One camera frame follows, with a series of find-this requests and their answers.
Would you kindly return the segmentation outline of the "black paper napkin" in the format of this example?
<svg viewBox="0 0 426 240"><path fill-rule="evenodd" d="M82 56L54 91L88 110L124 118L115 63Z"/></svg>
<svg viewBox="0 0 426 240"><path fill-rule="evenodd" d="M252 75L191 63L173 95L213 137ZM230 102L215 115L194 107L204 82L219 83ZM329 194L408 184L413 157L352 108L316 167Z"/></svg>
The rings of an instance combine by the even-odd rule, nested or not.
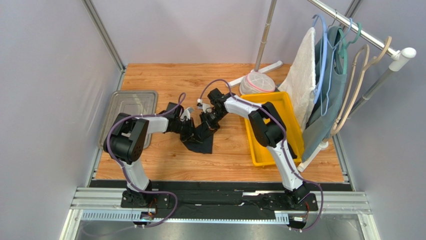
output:
<svg viewBox="0 0 426 240"><path fill-rule="evenodd" d="M213 140L214 133L216 130L213 130L211 135L199 135L199 126L195 127L195 134L198 135L200 143L184 145L189 151L200 153L200 154L212 154L213 153Z"/></svg>

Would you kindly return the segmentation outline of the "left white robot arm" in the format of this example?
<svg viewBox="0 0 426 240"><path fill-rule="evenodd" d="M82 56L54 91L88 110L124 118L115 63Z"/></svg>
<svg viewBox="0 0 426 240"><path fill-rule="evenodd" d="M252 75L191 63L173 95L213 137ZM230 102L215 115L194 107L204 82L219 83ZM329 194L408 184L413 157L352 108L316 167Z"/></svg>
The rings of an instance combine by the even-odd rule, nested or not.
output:
<svg viewBox="0 0 426 240"><path fill-rule="evenodd" d="M127 198L147 202L151 199L152 184L140 163L146 135L152 133L176 133L186 145L201 144L194 120L193 108L184 109L170 102L167 110L158 114L129 115L120 113L111 127L103 148L120 165L127 181L124 192Z"/></svg>

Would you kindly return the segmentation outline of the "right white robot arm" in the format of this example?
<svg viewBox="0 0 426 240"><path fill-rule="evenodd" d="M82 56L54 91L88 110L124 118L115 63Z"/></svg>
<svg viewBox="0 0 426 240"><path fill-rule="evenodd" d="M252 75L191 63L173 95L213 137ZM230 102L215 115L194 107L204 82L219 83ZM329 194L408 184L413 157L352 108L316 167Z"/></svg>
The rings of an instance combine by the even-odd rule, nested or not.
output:
<svg viewBox="0 0 426 240"><path fill-rule="evenodd" d="M296 169L289 144L285 124L271 102L264 104L244 100L232 92L223 94L217 88L207 95L212 109L200 114L199 137L204 140L219 128L219 121L227 114L235 114L249 120L257 142L271 154L277 166L283 187L288 191L288 199L300 204L310 191Z"/></svg>

